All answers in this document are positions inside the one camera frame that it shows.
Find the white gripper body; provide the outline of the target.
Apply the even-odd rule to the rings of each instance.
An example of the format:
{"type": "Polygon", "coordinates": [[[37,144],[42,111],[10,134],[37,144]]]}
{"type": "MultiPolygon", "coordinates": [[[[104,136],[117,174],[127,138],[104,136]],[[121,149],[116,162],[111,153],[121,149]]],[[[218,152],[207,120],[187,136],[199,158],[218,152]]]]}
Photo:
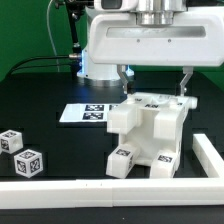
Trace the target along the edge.
{"type": "Polygon", "coordinates": [[[224,17],[179,14],[171,26],[136,24],[133,14],[102,14],[89,33],[95,63],[216,67],[224,63],[224,17]]]}

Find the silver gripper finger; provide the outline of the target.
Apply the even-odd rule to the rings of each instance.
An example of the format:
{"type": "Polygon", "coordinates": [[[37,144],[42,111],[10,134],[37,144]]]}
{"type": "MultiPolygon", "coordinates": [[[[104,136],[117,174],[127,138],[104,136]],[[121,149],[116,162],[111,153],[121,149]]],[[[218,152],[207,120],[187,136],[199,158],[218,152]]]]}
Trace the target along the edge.
{"type": "Polygon", "coordinates": [[[183,96],[186,92],[186,84],[190,80],[193,75],[193,68],[189,66],[185,66],[183,69],[183,79],[180,82],[180,95],[183,96]]]}
{"type": "Polygon", "coordinates": [[[129,77],[126,74],[126,66],[125,65],[118,65],[117,66],[117,73],[123,83],[123,91],[125,94],[128,93],[128,83],[129,77]]]}

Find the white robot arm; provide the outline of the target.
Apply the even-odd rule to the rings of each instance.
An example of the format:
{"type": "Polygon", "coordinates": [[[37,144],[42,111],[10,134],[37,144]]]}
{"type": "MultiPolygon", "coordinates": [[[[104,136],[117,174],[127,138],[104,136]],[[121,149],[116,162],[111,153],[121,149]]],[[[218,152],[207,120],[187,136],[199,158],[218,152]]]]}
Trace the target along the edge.
{"type": "Polygon", "coordinates": [[[180,92],[196,67],[224,64],[224,6],[187,0],[93,0],[88,55],[112,64],[124,83],[127,65],[183,69],[180,92]]]}

